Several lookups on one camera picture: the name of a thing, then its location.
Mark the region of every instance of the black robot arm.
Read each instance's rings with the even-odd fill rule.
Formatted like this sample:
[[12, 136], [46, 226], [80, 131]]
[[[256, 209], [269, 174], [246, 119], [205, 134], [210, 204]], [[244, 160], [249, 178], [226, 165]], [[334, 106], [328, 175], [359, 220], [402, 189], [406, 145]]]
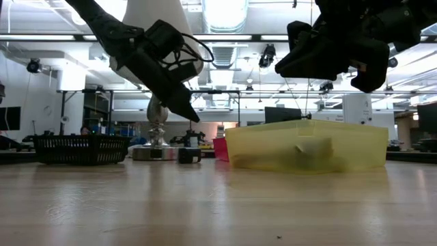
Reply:
[[[88, 24], [103, 49], [117, 61], [117, 70], [126, 67], [144, 83], [164, 107], [191, 121], [199, 117], [191, 107], [191, 92], [181, 81], [197, 75], [194, 62], [213, 62], [210, 49], [194, 37], [180, 33], [169, 23], [157, 20], [148, 30], [125, 25], [107, 14], [94, 0], [66, 0]], [[203, 59], [184, 36], [202, 44], [211, 59]], [[175, 62], [164, 59], [174, 53]], [[180, 60], [181, 53], [192, 59]]]
[[403, 51], [420, 42], [421, 30], [437, 20], [436, 0], [316, 0], [321, 15], [311, 26], [287, 27], [290, 53], [277, 65], [286, 78], [335, 80], [349, 66], [352, 85], [372, 92], [385, 82], [388, 43]]

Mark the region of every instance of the person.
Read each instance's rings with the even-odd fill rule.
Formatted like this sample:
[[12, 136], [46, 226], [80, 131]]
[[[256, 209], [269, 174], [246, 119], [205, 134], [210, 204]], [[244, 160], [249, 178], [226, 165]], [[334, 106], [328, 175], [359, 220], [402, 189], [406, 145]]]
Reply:
[[82, 126], [81, 127], [81, 135], [89, 135], [91, 133], [90, 129], [88, 128], [88, 126]]

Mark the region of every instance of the security camera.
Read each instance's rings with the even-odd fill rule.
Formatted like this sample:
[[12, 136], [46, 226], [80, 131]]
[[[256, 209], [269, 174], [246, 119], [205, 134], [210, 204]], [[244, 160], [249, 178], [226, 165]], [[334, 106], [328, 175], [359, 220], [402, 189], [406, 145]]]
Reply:
[[27, 64], [27, 72], [38, 74], [42, 71], [42, 66], [40, 63], [40, 60], [38, 58], [32, 58], [30, 59], [29, 64]]
[[334, 84], [331, 81], [327, 81], [325, 83], [322, 83], [320, 85], [320, 89], [319, 92], [322, 92], [322, 94], [327, 94], [329, 93], [331, 90], [334, 89]]
[[261, 59], [259, 59], [259, 67], [268, 68], [273, 63], [275, 56], [276, 48], [273, 44], [267, 44], [267, 47], [264, 49]]
[[389, 60], [389, 68], [396, 68], [398, 64], [399, 62], [397, 61], [396, 58], [391, 58]]
[[253, 86], [252, 85], [248, 85], [246, 87], [246, 91], [254, 91]]

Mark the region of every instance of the metal stand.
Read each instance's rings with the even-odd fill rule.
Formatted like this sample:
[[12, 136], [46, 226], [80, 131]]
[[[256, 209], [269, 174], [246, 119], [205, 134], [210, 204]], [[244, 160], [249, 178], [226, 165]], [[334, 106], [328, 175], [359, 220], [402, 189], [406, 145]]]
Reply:
[[134, 161], [174, 161], [178, 159], [179, 148], [170, 147], [164, 140], [164, 123], [169, 117], [169, 110], [160, 105], [159, 99], [152, 96], [147, 106], [147, 119], [152, 129], [149, 131], [150, 142], [133, 150]]
[[[62, 104], [61, 104], [61, 118], [65, 116], [66, 113], [66, 95], [67, 92], [62, 92]], [[64, 123], [61, 122], [61, 126], [59, 127], [59, 135], [64, 135]]]

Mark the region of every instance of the red container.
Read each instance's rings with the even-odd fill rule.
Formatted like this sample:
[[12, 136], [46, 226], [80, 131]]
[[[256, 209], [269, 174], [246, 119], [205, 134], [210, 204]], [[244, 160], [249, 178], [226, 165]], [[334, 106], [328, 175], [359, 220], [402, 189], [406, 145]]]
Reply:
[[227, 155], [226, 139], [223, 137], [219, 139], [213, 139], [212, 141], [214, 142], [214, 152], [216, 154], [216, 159], [229, 162], [229, 156]]

